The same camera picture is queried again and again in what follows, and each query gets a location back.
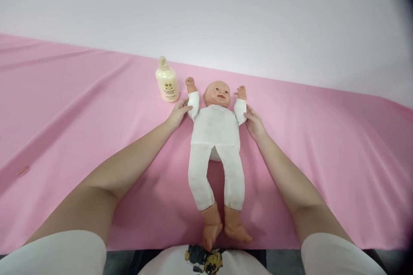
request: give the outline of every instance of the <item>pink fabric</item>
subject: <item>pink fabric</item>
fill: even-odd
[[[388,100],[170,63],[200,90],[246,85],[269,134],[319,189],[361,248],[404,248],[412,218],[413,111]],[[0,253],[21,246],[104,159],[149,132],[173,104],[161,98],[157,60],[0,36]],[[109,250],[200,243],[188,185],[193,122],[186,117],[119,205]],[[254,241],[217,246],[298,248],[294,225],[245,125],[242,219]],[[19,176],[16,173],[29,165]],[[222,165],[208,178],[222,210]]]

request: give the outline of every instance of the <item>lotion bottle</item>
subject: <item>lotion bottle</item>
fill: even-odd
[[[169,67],[164,56],[159,57],[159,68],[156,70],[156,79],[162,98],[167,102],[179,99],[178,81],[176,73]]]

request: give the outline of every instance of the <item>doll head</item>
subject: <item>doll head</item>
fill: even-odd
[[[222,81],[215,81],[208,85],[203,95],[206,106],[212,104],[229,107],[231,104],[231,93],[229,86]]]

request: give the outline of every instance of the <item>cartoon print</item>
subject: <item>cartoon print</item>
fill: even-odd
[[[194,265],[192,269],[197,273],[206,273],[208,275],[215,275],[219,268],[222,267],[222,253],[225,249],[215,249],[212,252],[206,251],[202,246],[189,245],[185,252],[185,260]]]

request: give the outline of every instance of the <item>white backdrop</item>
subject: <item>white backdrop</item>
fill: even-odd
[[[406,0],[0,0],[0,32],[413,107],[408,10]]]

